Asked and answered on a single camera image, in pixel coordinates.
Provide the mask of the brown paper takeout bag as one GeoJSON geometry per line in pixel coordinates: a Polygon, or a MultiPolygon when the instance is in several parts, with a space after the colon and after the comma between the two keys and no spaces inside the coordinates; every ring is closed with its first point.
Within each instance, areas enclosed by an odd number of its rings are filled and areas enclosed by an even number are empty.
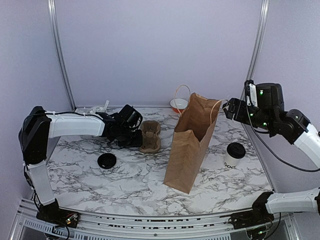
{"type": "Polygon", "coordinates": [[[163,183],[189,194],[214,133],[223,99],[209,99],[190,93],[183,111],[177,107],[178,122],[173,131],[163,183]]]}

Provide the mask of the single white paper cup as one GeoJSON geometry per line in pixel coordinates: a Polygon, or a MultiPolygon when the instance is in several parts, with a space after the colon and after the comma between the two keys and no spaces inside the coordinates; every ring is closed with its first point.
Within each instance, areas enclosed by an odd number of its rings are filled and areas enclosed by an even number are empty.
{"type": "Polygon", "coordinates": [[[229,170],[235,169],[238,163],[240,162],[240,160],[241,158],[235,158],[227,152],[223,159],[223,165],[225,168],[229,170]]]}

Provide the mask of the black plastic cup lid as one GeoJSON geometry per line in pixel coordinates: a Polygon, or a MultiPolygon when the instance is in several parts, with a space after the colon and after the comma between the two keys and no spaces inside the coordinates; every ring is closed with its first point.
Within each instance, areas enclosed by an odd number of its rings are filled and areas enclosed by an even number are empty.
{"type": "Polygon", "coordinates": [[[117,158],[112,153],[104,153],[97,159],[97,164],[100,168],[108,170],[113,168],[117,163],[117,158]]]}

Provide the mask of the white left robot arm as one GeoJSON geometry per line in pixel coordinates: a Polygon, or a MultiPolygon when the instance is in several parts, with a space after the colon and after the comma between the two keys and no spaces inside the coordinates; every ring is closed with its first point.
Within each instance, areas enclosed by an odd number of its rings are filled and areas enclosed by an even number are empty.
{"type": "Polygon", "coordinates": [[[18,139],[30,186],[39,202],[45,206],[44,215],[53,223],[63,219],[63,211],[56,202],[47,162],[54,149],[52,141],[69,136],[92,136],[115,142],[120,148],[142,146],[140,126],[143,116],[132,106],[125,105],[119,112],[80,113],[75,111],[47,111],[35,106],[23,120],[18,139]]]}

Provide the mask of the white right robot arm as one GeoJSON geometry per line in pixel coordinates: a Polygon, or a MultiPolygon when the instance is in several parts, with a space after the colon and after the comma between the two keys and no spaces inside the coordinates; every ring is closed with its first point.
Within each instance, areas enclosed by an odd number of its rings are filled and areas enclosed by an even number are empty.
{"type": "Polygon", "coordinates": [[[298,109],[285,110],[279,83],[246,80],[241,98],[223,105],[228,119],[247,126],[273,190],[254,201],[247,219],[278,213],[320,213],[320,131],[298,109]]]}

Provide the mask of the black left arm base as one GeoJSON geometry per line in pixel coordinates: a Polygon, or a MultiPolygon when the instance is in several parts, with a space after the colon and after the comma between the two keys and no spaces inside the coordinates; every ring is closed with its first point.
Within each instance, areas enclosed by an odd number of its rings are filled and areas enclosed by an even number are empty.
{"type": "Polygon", "coordinates": [[[78,226],[80,213],[60,208],[58,200],[55,199],[53,203],[48,205],[40,204],[36,218],[48,223],[58,224],[62,227],[76,228],[78,226]]]}

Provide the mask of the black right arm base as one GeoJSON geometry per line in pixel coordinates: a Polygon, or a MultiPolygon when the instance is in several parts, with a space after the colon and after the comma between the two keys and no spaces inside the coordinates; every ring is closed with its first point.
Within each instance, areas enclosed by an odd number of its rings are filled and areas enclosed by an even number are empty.
{"type": "Polygon", "coordinates": [[[251,210],[231,214],[228,222],[233,225],[235,230],[271,223],[275,218],[267,211],[266,203],[272,194],[272,191],[263,192],[253,202],[251,210]]]}

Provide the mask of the brown cardboard cup carrier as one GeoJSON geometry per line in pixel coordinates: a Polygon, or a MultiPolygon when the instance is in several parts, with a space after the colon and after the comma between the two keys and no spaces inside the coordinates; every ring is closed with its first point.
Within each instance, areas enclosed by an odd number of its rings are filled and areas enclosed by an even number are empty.
{"type": "Polygon", "coordinates": [[[139,150],[144,154],[157,153],[161,148],[161,125],[155,120],[143,121],[140,130],[142,131],[142,145],[139,150]]]}

